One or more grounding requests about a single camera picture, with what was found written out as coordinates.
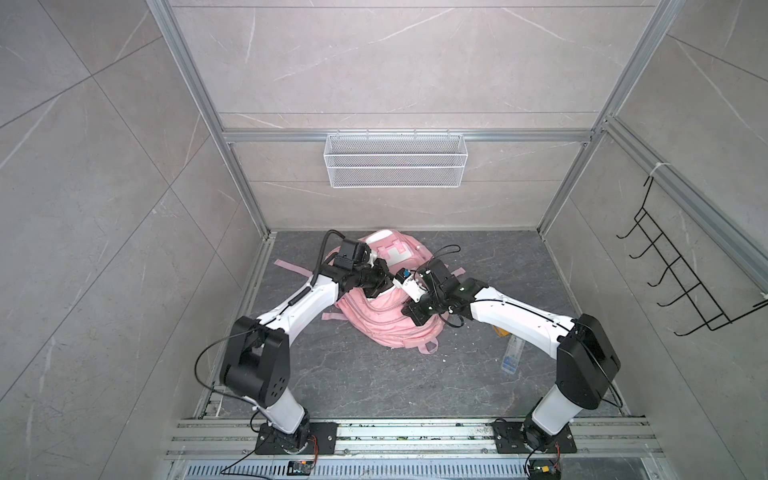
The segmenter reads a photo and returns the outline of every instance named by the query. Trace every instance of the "cable tie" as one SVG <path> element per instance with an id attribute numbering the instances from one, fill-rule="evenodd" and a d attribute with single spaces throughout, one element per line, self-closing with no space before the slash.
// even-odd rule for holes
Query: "cable tie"
<path id="1" fill-rule="evenodd" d="M 656 171 L 656 169 L 659 168 L 662 165 L 672 165 L 672 164 L 667 164 L 667 163 L 664 163 L 664 162 L 656 162 L 656 166 L 654 167 L 653 170 L 650 171 L 650 173 L 648 174 L 648 177 L 653 177 L 654 172 Z"/>

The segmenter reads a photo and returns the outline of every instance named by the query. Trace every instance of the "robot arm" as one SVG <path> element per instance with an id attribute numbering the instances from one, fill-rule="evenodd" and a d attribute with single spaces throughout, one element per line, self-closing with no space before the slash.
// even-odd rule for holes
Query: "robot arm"
<path id="1" fill-rule="evenodd" d="M 621 364 L 600 323 L 545 312 L 517 301 L 480 280 L 460 282 L 440 259 L 415 272 L 389 273 L 364 242 L 343 239 L 339 254 L 288 300 L 256 320 L 235 322 L 220 381 L 252 402 L 274 428 L 288 452 L 306 444 L 309 413 L 287 388 L 289 346 L 306 325 L 344 293 L 361 287 L 369 298 L 402 288 L 411 299 L 402 313 L 417 326 L 435 314 L 454 313 L 490 323 L 526 340 L 557 360 L 557 380 L 528 413 L 525 437 L 532 449 L 545 449 L 582 409 L 596 409 Z"/>

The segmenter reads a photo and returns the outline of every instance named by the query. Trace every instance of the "yellow object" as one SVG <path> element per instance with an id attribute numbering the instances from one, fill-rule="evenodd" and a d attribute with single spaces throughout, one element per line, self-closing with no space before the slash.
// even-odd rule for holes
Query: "yellow object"
<path id="1" fill-rule="evenodd" d="M 496 332 L 496 335 L 498 336 L 507 336 L 509 335 L 509 332 L 503 329 L 498 328 L 496 325 L 491 325 L 493 327 L 493 330 Z"/>

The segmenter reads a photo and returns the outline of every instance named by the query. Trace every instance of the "black wire rack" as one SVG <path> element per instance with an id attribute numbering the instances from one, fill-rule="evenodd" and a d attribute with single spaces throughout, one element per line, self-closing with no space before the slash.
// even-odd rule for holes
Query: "black wire rack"
<path id="1" fill-rule="evenodd" d="M 693 328 L 688 332 L 685 332 L 685 333 L 674 332 L 674 334 L 677 336 L 686 336 L 704 327 L 708 328 L 711 332 L 713 332 L 715 330 L 723 328 L 726 325 L 730 325 L 731 323 L 736 322 L 737 320 L 742 319 L 745 316 L 750 315 L 751 313 L 755 313 L 757 310 L 760 310 L 765 306 L 768 306 L 768 298 L 766 298 L 765 300 L 755 303 L 754 305 L 752 305 L 752 309 L 750 311 L 743 313 L 737 316 L 736 318 L 730 318 L 728 314 L 723 311 L 723 308 L 720 306 L 717 300 L 715 300 L 715 297 L 712 296 L 712 293 L 709 291 L 709 289 L 707 289 L 707 286 L 704 285 L 704 283 L 701 281 L 701 278 L 699 278 L 699 276 L 696 274 L 694 269 L 690 267 L 690 264 L 688 263 L 688 261 L 683 257 L 683 255 L 680 253 L 680 251 L 677 249 L 674 243 L 672 243 L 672 240 L 670 240 L 667 234 L 661 229 L 661 227 L 659 227 L 659 224 L 656 223 L 656 220 L 648 213 L 648 210 L 645 209 L 645 203 L 648 200 L 648 194 L 650 193 L 650 188 L 651 186 L 653 186 L 653 184 L 654 184 L 654 179 L 652 177 L 648 177 L 645 180 L 645 183 L 643 184 L 643 186 L 645 187 L 647 185 L 648 188 L 645 190 L 645 197 L 643 198 L 643 204 L 641 205 L 637 213 L 634 215 L 634 225 L 629 230 L 629 232 L 627 232 L 626 235 L 617 235 L 616 237 L 620 239 L 627 238 L 630 236 L 632 232 L 634 232 L 635 229 L 639 228 L 640 231 L 643 232 L 643 235 L 645 235 L 645 237 L 648 239 L 650 244 L 645 248 L 645 250 L 643 250 L 643 252 L 640 255 L 637 255 L 637 256 L 630 255 L 629 257 L 633 259 L 638 259 L 643 255 L 645 255 L 645 253 L 647 253 L 651 248 L 653 248 L 654 250 L 656 250 L 656 253 L 658 253 L 659 257 L 661 257 L 662 261 L 667 266 L 664 269 L 664 272 L 661 274 L 661 278 L 656 283 L 647 282 L 648 286 L 656 287 L 661 285 L 661 282 L 664 280 L 664 277 L 667 275 L 667 273 L 672 273 L 672 276 L 677 282 L 677 285 L 683 290 L 683 292 L 680 295 L 678 295 L 674 300 L 668 303 L 657 302 L 658 306 L 670 306 L 673 303 L 683 298 L 688 298 L 688 301 L 690 301 L 690 304 L 694 306 L 696 313 L 698 313 L 699 317 L 701 318 L 701 322 L 702 322 L 701 325 Z M 641 221 L 643 219 L 648 219 L 650 222 L 652 222 L 653 225 L 658 229 L 660 233 L 658 235 L 655 235 L 652 238 L 651 235 L 648 234 L 646 229 L 641 225 Z M 666 240 L 667 243 L 671 246 L 672 250 L 674 250 L 674 255 L 673 255 L 674 258 L 671 261 L 668 261 L 667 258 L 664 255 L 662 255 L 661 251 L 659 250 L 657 242 L 662 239 Z M 684 268 L 687 269 L 687 271 L 690 272 L 690 275 L 694 278 L 694 280 L 692 281 L 693 285 L 688 288 L 686 288 L 685 285 L 683 285 L 683 282 L 680 281 L 680 277 L 682 276 L 682 274 L 678 276 L 672 268 L 676 263 L 679 263 L 679 262 L 684 264 Z M 701 312 L 701 309 L 697 305 L 697 302 L 694 301 L 693 298 L 691 298 L 691 293 L 693 293 L 694 291 L 697 291 L 697 293 L 695 293 L 694 295 L 697 295 L 699 291 L 703 291 L 709 296 L 710 300 L 712 300 L 712 304 L 716 307 L 714 311 L 714 316 L 712 316 L 709 319 L 707 319 L 704 316 L 704 314 Z M 719 324 L 715 324 L 713 326 L 713 322 L 720 318 L 724 318 L 726 321 L 724 322 L 721 321 Z"/>

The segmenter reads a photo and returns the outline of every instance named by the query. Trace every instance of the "black mounting plate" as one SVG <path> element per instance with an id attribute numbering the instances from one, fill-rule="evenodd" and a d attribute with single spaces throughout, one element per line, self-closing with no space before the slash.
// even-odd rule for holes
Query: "black mounting plate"
<path id="1" fill-rule="evenodd" d="M 506 422 L 501 419 L 490 424 L 493 429 L 493 439 L 498 453 L 531 453 L 525 445 L 522 426 L 523 422 Z M 576 453 L 576 442 L 571 434 L 571 427 L 566 425 L 554 440 L 560 445 L 560 453 Z M 557 453 L 554 444 L 542 453 Z"/>
<path id="2" fill-rule="evenodd" d="M 333 422 L 310 422 L 310 435 L 314 435 L 317 438 L 317 454 L 318 455 L 333 455 L 336 451 L 336 430 L 339 428 L 338 423 Z M 275 441 L 274 435 L 270 434 L 272 427 L 266 423 L 262 423 L 259 427 L 259 440 L 256 445 L 256 451 L 254 455 L 286 455 L 286 451 L 283 447 Z M 306 447 L 300 452 L 301 455 L 313 454 L 314 447 L 312 440 L 306 443 Z"/>

